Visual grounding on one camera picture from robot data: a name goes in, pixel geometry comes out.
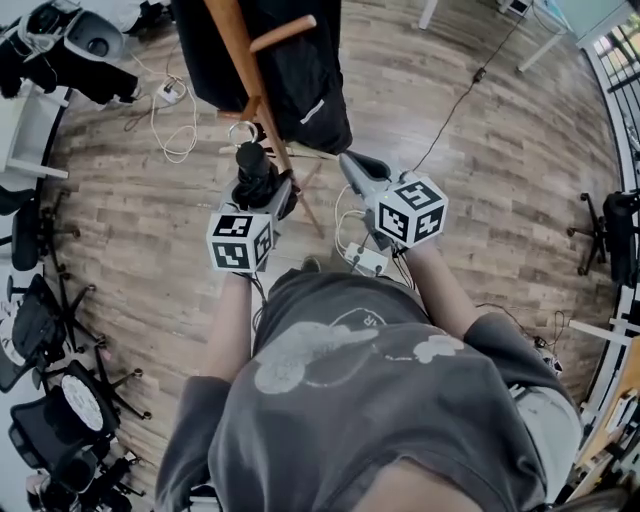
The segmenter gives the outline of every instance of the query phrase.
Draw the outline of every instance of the power strip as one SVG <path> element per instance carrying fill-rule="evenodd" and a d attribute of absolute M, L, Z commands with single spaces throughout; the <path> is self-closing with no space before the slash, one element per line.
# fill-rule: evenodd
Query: power strip
<path fill-rule="evenodd" d="M 356 268 L 372 275 L 381 276 L 389 264 L 389 258 L 375 251 L 351 242 L 344 257 L 350 263 L 356 262 Z"/>

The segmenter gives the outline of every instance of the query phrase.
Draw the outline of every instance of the chair base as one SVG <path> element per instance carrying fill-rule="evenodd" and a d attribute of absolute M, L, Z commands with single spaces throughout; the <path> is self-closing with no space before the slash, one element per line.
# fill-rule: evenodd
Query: chair base
<path fill-rule="evenodd" d="M 598 263 L 607 262 L 607 252 L 605 247 L 607 233 L 604 225 L 604 217 L 598 217 L 596 215 L 596 210 L 593 206 L 593 202 L 591 201 L 591 196 L 589 196 L 587 192 L 583 192 L 580 194 L 580 200 L 586 201 L 589 206 L 591 230 L 571 227 L 567 229 L 567 236 L 573 237 L 576 233 L 580 233 L 581 235 L 589 236 L 593 239 L 586 264 L 578 267 L 578 275 L 586 276 L 589 274 L 589 270 L 591 270 L 591 265 L 596 259 L 596 256 L 598 257 Z"/>

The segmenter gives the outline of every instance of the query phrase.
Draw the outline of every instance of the black cable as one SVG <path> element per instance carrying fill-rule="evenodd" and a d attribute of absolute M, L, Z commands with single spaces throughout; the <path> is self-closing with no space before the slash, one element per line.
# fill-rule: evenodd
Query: black cable
<path fill-rule="evenodd" d="M 542 336 L 538 336 L 538 335 L 534 335 L 531 334 L 529 331 L 527 331 L 527 329 L 524 328 L 524 326 L 518 321 L 518 319 L 513 316 L 505 306 L 502 306 L 500 304 L 496 304 L 494 302 L 483 302 L 482 304 L 479 304 L 478 306 L 476 306 L 477 308 L 481 308 L 484 306 L 491 306 L 494 308 L 498 308 L 501 309 L 505 314 L 507 314 L 511 320 L 513 320 L 516 325 L 518 326 L 518 328 L 522 331 L 522 333 L 527 336 L 528 338 L 531 338 L 537 345 L 541 346 L 541 347 L 545 347 L 548 350 L 550 350 L 554 356 L 556 356 L 556 345 L 558 344 L 558 340 L 560 339 L 560 336 L 562 336 L 562 333 L 564 332 L 564 328 L 567 326 L 566 323 L 566 316 L 564 314 L 564 311 L 560 311 L 560 310 L 556 310 L 553 313 L 553 343 L 549 343 L 546 339 L 544 339 Z M 562 315 L 562 324 L 560 326 L 560 331 L 558 332 L 558 315 Z"/>
<path fill-rule="evenodd" d="M 431 146 L 429 146 L 429 149 L 427 150 L 427 152 L 424 154 L 424 156 L 420 159 L 420 161 L 418 162 L 418 164 L 411 169 L 411 172 L 415 172 L 416 169 L 418 167 L 420 167 L 420 165 L 422 164 L 422 162 L 425 161 L 425 159 L 431 154 L 431 150 L 433 149 L 433 147 L 436 145 L 436 142 L 438 142 L 438 139 L 440 138 L 440 135 L 442 135 L 442 132 L 444 131 L 444 129 L 447 127 L 447 125 L 449 124 L 449 121 L 451 121 L 451 118 L 453 117 L 453 114 L 456 111 L 456 108 L 458 107 L 458 105 L 460 105 L 460 102 L 465 99 L 467 97 L 467 95 L 471 92 L 471 89 L 473 89 L 473 86 L 475 85 L 475 82 L 471 82 L 471 85 L 469 86 L 469 88 L 465 91 L 465 93 L 460 96 L 460 98 L 458 99 L 458 101 L 456 101 L 456 104 L 453 106 L 453 108 L 451 109 L 451 112 L 449 112 L 449 115 L 447 116 L 447 120 L 444 122 L 444 124 L 440 127 L 440 130 L 438 131 L 438 135 L 436 135 L 436 138 L 433 139 L 433 142 L 431 143 Z M 405 171 L 404 173 L 402 173 L 402 175 L 400 176 L 400 178 L 402 179 L 404 177 L 404 175 L 409 172 L 409 171 Z"/>
<path fill-rule="evenodd" d="M 420 165 L 422 165 L 422 162 L 425 161 L 425 159 L 431 154 L 431 151 L 433 150 L 434 146 L 436 145 L 436 143 L 438 142 L 438 139 L 440 139 L 440 136 L 442 135 L 442 132 L 444 131 L 444 129 L 447 127 L 447 125 L 449 124 L 449 121 L 451 121 L 451 118 L 453 117 L 453 114 L 456 111 L 456 108 L 458 108 L 458 105 L 460 105 L 460 102 L 465 99 L 469 93 L 471 92 L 471 90 L 473 89 L 473 87 L 477 84 L 480 83 L 482 81 L 482 79 L 485 77 L 485 75 L 487 74 L 487 70 L 485 69 L 490 63 L 491 61 L 496 57 L 496 55 L 498 55 L 498 53 L 500 52 L 500 50 L 502 50 L 502 47 L 506 44 L 506 42 L 509 40 L 509 38 L 511 37 L 511 34 L 513 34 L 516 29 L 520 26 L 520 23 L 522 23 L 522 20 L 524 19 L 525 15 L 527 14 L 527 11 L 531 8 L 531 6 L 529 6 L 527 8 L 527 10 L 522 13 L 522 16 L 520 17 L 520 19 L 516 22 L 516 24 L 513 26 L 513 28 L 509 31 L 509 33 L 507 34 L 507 36 L 502 40 L 502 42 L 500 43 L 500 45 L 498 46 L 498 48 L 496 48 L 496 50 L 491 54 L 491 57 L 489 57 L 487 59 L 487 61 L 484 63 L 484 65 L 478 70 L 476 71 L 475 75 L 473 75 L 473 80 L 471 81 L 471 85 L 469 85 L 469 88 L 462 94 L 462 96 L 460 96 L 460 98 L 458 99 L 458 101 L 456 101 L 455 105 L 453 105 L 453 108 L 451 109 L 451 111 L 449 112 L 449 115 L 447 116 L 446 121 L 444 122 L 444 124 L 442 125 L 442 127 L 440 128 L 440 130 L 438 131 L 438 134 L 436 135 L 436 138 L 434 139 L 434 141 L 431 143 L 431 146 L 429 146 L 429 149 L 427 150 L 427 152 L 424 154 L 424 156 L 420 159 L 420 161 L 418 162 L 418 164 L 411 169 L 410 171 L 404 171 L 401 175 L 400 175 L 400 181 L 402 181 L 402 179 L 404 178 L 404 176 L 406 174 L 408 174 L 409 172 L 415 172 L 418 167 L 420 167 Z"/>
<path fill-rule="evenodd" d="M 411 283 L 409 283 L 409 280 L 407 279 L 407 276 L 404 274 L 404 271 L 402 270 L 402 268 L 400 268 L 400 265 L 398 265 L 398 262 L 396 261 L 395 258 L 391 259 L 393 261 L 393 264 L 396 266 L 396 268 L 398 269 L 398 273 L 400 274 L 400 276 L 402 277 L 404 284 L 407 285 L 407 288 L 411 288 Z"/>

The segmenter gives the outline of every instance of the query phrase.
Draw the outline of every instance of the white wall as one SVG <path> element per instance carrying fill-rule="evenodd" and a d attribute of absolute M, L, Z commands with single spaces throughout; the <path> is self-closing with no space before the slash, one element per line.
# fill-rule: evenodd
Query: white wall
<path fill-rule="evenodd" d="M 0 9 L 0 25 L 8 25 L 16 18 L 43 4 L 44 0 L 2 0 Z"/>
<path fill-rule="evenodd" d="M 8 395 L 0 393 L 0 505 L 6 512 L 29 512 L 25 480 L 34 474 L 18 455 L 7 432 L 11 425 L 9 409 L 16 404 L 40 398 L 42 388 L 37 391 L 31 382 L 31 372 L 25 375 Z"/>
<path fill-rule="evenodd" d="M 19 16 L 30 11 L 42 3 L 41 0 L 1 0 L 0 24 L 6 25 Z M 35 180 L 19 175 L 1 176 L 0 184 L 9 190 L 20 190 L 35 186 Z M 0 217 L 0 237 L 11 233 L 13 216 Z M 7 262 L 10 261 L 9 245 L 0 248 L 0 287 L 5 286 L 8 277 Z M 0 293 L 0 300 L 5 299 L 5 293 Z M 0 505 L 6 512 L 29 512 L 27 504 L 25 480 L 34 473 L 20 458 L 14 449 L 7 431 L 11 425 L 9 409 L 16 404 L 29 402 L 42 396 L 42 390 L 37 391 L 31 382 L 31 373 L 25 375 L 7 395 L 0 393 Z"/>

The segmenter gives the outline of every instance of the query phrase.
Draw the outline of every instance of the table leg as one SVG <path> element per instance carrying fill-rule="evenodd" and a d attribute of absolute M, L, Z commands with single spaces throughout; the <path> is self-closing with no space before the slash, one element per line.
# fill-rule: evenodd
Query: table leg
<path fill-rule="evenodd" d="M 522 73 L 524 73 L 533 64 L 535 64 L 540 57 L 542 57 L 545 53 L 551 50 L 551 48 L 553 48 L 556 44 L 558 44 L 558 41 L 560 41 L 560 39 L 562 39 L 562 36 L 564 36 L 566 33 L 567 31 L 566 29 L 564 29 L 564 30 L 560 30 L 560 32 L 553 35 L 551 39 L 549 39 L 540 48 L 538 48 L 538 50 L 531 57 L 529 57 L 527 60 L 525 60 L 522 64 L 518 66 L 518 71 L 521 71 Z"/>
<path fill-rule="evenodd" d="M 420 16 L 420 21 L 418 22 L 418 27 L 422 30 L 425 30 L 427 25 L 429 25 L 433 11 L 436 10 L 436 5 L 438 5 L 438 0 L 427 0 L 424 10 L 422 11 L 422 16 Z"/>

